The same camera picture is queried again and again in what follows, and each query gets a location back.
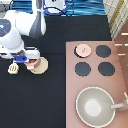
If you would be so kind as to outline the white gripper body blue base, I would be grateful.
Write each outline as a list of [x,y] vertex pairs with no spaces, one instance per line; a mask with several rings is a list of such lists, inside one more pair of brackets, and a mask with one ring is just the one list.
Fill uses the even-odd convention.
[[9,50],[0,45],[0,60],[13,60],[15,63],[28,63],[30,60],[40,58],[40,52],[36,47],[25,47],[18,53],[10,53]]

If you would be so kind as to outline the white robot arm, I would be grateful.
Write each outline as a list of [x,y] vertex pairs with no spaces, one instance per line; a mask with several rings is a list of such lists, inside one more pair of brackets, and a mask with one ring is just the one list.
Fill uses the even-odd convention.
[[39,59],[35,47],[26,47],[21,36],[40,38],[46,31],[44,9],[59,13],[66,9],[66,0],[32,0],[32,13],[8,10],[0,17],[0,57],[16,63]]

